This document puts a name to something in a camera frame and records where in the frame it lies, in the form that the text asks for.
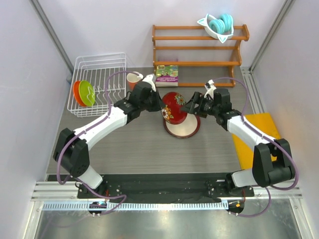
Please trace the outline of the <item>red floral small plate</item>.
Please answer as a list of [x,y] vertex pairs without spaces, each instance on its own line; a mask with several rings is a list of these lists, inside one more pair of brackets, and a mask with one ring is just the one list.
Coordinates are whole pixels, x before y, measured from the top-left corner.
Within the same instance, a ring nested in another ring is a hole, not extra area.
[[164,120],[170,124],[180,124],[186,117],[187,113],[181,110],[186,104],[185,98],[177,92],[168,92],[162,98],[164,107],[161,109],[161,114]]

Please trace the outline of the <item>large red cream plate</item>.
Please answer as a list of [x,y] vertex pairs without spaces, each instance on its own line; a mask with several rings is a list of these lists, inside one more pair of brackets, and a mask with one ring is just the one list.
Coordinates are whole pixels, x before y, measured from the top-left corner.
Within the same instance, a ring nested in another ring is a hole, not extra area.
[[171,124],[164,120],[163,125],[170,135],[177,138],[189,138],[199,131],[201,121],[198,116],[188,114],[180,124]]

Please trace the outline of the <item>green plate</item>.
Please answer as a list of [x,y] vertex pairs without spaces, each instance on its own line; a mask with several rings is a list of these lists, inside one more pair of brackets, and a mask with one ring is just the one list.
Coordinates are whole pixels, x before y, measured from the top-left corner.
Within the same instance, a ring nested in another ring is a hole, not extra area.
[[95,103],[95,90],[88,81],[79,83],[79,95],[85,106],[91,107]]

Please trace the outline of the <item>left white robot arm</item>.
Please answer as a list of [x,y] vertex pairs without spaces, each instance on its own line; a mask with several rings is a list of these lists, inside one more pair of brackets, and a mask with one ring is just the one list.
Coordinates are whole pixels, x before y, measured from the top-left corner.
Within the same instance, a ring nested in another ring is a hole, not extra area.
[[138,118],[141,112],[158,112],[163,107],[154,82],[144,79],[101,117],[76,130],[65,128],[58,137],[53,154],[58,163],[57,175],[63,167],[72,177],[86,184],[94,198],[102,198],[106,186],[102,183],[102,176],[90,166],[89,151],[105,136]]

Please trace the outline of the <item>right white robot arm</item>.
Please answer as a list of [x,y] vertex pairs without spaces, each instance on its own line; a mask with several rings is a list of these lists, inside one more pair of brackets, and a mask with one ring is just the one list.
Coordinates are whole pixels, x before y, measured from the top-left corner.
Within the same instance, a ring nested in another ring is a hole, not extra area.
[[253,151],[252,168],[228,175],[225,191],[229,196],[238,196],[245,186],[279,189],[278,183],[289,180],[293,180],[293,184],[287,190],[297,185],[299,173],[288,141],[270,137],[233,109],[227,89],[208,90],[205,94],[195,92],[181,110],[202,118],[214,116],[218,125],[240,138]]

